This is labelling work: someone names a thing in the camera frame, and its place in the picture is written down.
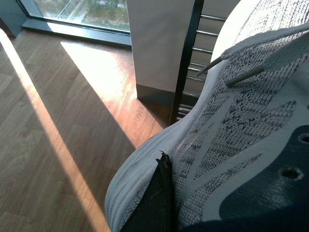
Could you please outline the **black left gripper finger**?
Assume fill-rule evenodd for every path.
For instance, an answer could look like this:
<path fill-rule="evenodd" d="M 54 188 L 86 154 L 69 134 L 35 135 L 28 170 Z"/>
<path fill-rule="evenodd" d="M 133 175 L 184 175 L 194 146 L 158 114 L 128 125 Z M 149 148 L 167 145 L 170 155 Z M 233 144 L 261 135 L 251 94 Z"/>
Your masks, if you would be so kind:
<path fill-rule="evenodd" d="M 172 164 L 161 152 L 157 167 L 138 206 L 122 227 L 123 232 L 172 231 Z"/>

